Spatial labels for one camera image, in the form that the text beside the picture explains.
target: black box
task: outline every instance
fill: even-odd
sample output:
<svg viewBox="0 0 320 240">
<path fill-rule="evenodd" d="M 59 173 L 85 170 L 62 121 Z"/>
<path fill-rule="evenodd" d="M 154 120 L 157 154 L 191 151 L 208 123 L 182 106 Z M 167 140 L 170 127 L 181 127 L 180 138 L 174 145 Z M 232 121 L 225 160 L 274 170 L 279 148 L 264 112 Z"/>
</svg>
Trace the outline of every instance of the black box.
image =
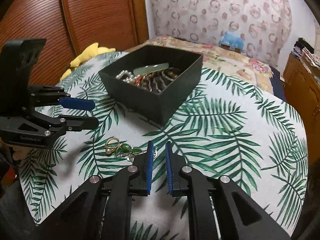
<svg viewBox="0 0 320 240">
<path fill-rule="evenodd" d="M 148 119 L 166 124 L 201 78 L 201 54 L 174 48 L 146 45 L 99 71 L 110 96 Z M 122 70 L 169 63 L 183 72 L 161 93 L 156 94 L 116 79 Z"/>
</svg>

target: wooden door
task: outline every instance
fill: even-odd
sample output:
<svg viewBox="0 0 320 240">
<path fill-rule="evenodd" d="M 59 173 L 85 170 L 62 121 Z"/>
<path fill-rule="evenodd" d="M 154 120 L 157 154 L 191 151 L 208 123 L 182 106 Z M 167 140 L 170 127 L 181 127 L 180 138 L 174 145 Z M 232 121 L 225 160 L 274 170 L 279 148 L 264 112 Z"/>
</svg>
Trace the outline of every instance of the wooden door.
<svg viewBox="0 0 320 240">
<path fill-rule="evenodd" d="M 300 67 L 286 79 L 285 95 L 288 102 L 300 114 L 306 127 L 312 122 L 312 115 L 320 101 L 319 88 L 308 80 L 307 71 Z"/>
<path fill-rule="evenodd" d="M 0 22 L 0 49 L 18 38 L 47 39 L 31 83 L 55 85 L 75 58 L 59 0 L 14 0 Z"/>
<path fill-rule="evenodd" d="M 308 162 L 309 164 L 315 162 L 318 158 L 320 158 L 320 107 L 315 111 L 313 115 L 313 120 L 311 123 L 312 131 L 309 133 L 309 141 L 308 143 Z"/>
<path fill-rule="evenodd" d="M 62 0 L 62 6 L 77 54 L 94 42 L 117 50 L 138 45 L 131 0 Z"/>
</svg>

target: metal pivot screw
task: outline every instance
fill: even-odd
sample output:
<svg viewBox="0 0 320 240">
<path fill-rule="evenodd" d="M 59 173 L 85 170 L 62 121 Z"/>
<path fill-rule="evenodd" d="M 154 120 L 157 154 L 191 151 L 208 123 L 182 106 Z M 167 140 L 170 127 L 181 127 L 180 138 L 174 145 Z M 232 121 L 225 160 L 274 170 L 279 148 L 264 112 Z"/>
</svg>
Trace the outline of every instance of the metal pivot screw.
<svg viewBox="0 0 320 240">
<path fill-rule="evenodd" d="M 230 178 L 228 176 L 221 176 L 220 180 L 223 183 L 228 183 L 230 181 Z"/>
<path fill-rule="evenodd" d="M 138 170 L 138 167 L 137 166 L 134 166 L 134 165 L 130 165 L 128 167 L 128 171 L 129 172 L 136 172 Z"/>
<path fill-rule="evenodd" d="M 91 183 L 97 183 L 100 180 L 99 176 L 91 176 L 89 181 Z"/>
<path fill-rule="evenodd" d="M 185 173 L 189 173 L 192 171 L 192 168 L 190 166 L 184 166 L 182 167 L 182 171 Z"/>
</svg>

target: patterned wall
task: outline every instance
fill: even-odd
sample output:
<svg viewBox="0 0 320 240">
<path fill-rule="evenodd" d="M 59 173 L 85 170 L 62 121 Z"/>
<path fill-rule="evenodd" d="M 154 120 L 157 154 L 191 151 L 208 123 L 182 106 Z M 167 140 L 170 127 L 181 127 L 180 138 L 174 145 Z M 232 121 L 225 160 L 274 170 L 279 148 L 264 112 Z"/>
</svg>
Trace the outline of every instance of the patterned wall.
<svg viewBox="0 0 320 240">
<path fill-rule="evenodd" d="M 151 0 L 156 35 L 217 45 L 226 31 L 249 57 L 277 65 L 292 25 L 288 0 Z"/>
</svg>

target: floral bedspread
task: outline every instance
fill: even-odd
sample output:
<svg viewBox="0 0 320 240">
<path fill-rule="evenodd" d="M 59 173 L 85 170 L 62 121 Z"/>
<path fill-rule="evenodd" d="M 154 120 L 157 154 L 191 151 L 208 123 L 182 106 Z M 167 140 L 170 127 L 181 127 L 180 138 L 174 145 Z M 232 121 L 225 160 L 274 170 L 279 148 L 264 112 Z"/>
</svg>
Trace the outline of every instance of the floral bedspread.
<svg viewBox="0 0 320 240">
<path fill-rule="evenodd" d="M 150 39 L 145 43 L 126 51 L 131 52 L 146 44 L 202 53 L 204 55 L 204 67 L 218 70 L 226 75 L 239 78 L 273 95 L 273 88 L 269 79 L 273 75 L 271 68 L 269 65 L 258 60 L 217 46 L 181 41 L 170 36 L 159 36 Z"/>
<path fill-rule="evenodd" d="M 91 175 L 107 177 L 130 165 L 106 156 L 105 142 L 115 136 L 131 146 L 158 147 L 151 195 L 133 197 L 130 239 L 189 239 L 186 198 L 168 195 L 165 142 L 188 165 L 207 176 L 230 176 L 289 234 L 306 192 L 306 134 L 297 112 L 251 83 L 203 67 L 200 83 L 165 126 L 109 97 L 98 71 L 125 53 L 98 55 L 60 84 L 73 97 L 95 101 L 93 111 L 61 106 L 39 108 L 44 114 L 88 115 L 99 119 L 95 130 L 67 132 L 52 150 L 33 149 L 19 167 L 24 196 L 40 224 Z"/>
</svg>

